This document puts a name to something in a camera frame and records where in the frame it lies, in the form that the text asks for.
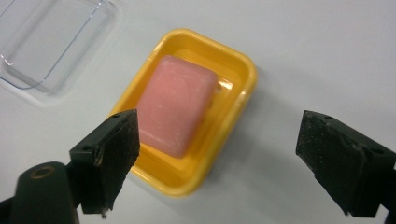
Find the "yellow tray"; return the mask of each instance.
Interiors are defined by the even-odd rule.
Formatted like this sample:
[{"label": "yellow tray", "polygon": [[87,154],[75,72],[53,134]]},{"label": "yellow tray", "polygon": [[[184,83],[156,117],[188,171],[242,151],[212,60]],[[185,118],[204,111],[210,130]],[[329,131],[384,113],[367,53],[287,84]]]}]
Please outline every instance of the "yellow tray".
[{"label": "yellow tray", "polygon": [[197,127],[185,156],[175,159],[142,143],[140,156],[132,168],[133,173],[160,192],[184,196],[205,179],[254,89],[257,74],[246,55],[191,30],[177,29],[165,35],[151,52],[110,115],[136,107],[164,55],[206,67],[218,75],[219,81],[211,106]]}]

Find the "plastic tray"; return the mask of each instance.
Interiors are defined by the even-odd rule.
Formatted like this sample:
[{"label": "plastic tray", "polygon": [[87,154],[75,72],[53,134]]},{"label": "plastic tray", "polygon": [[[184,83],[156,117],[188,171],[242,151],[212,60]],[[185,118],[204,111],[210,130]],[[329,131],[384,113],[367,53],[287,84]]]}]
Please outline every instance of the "plastic tray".
[{"label": "plastic tray", "polygon": [[56,91],[109,15],[105,0],[2,0],[0,78],[21,90]]},{"label": "plastic tray", "polygon": [[227,136],[252,93],[257,75],[253,62],[244,54],[186,29],[165,35],[148,56],[134,80],[110,115],[135,108],[158,61],[173,55],[209,68],[218,75],[218,89],[211,106],[182,159],[141,144],[132,172],[164,194],[183,196],[205,179]]}]

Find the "white table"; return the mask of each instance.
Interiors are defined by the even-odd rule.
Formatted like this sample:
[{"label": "white table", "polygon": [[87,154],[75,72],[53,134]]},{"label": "white table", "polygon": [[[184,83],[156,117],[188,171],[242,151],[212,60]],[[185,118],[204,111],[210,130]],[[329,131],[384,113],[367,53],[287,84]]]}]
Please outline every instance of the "white table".
[{"label": "white table", "polygon": [[55,100],[0,86],[0,200],[18,176],[68,150],[101,123],[160,38],[189,28],[248,55],[259,81],[205,183],[161,195],[128,175],[107,220],[81,223],[382,223],[345,217],[295,155],[305,109],[396,147],[396,2],[112,1],[114,29]]}]

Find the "rectangular pink block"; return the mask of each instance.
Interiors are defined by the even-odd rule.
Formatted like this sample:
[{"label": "rectangular pink block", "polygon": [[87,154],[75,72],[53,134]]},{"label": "rectangular pink block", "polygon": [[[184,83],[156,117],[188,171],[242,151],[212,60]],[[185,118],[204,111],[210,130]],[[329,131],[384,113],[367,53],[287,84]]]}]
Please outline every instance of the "rectangular pink block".
[{"label": "rectangular pink block", "polygon": [[164,56],[137,104],[140,141],[181,158],[217,82],[207,68]]}]

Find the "pink object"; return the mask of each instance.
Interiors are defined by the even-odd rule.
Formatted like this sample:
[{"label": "pink object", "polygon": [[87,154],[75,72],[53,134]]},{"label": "pink object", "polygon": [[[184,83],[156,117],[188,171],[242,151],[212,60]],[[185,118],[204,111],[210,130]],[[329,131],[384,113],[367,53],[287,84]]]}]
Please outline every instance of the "pink object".
[{"label": "pink object", "polygon": [[164,56],[137,104],[140,141],[181,158],[216,84],[211,70]]}]

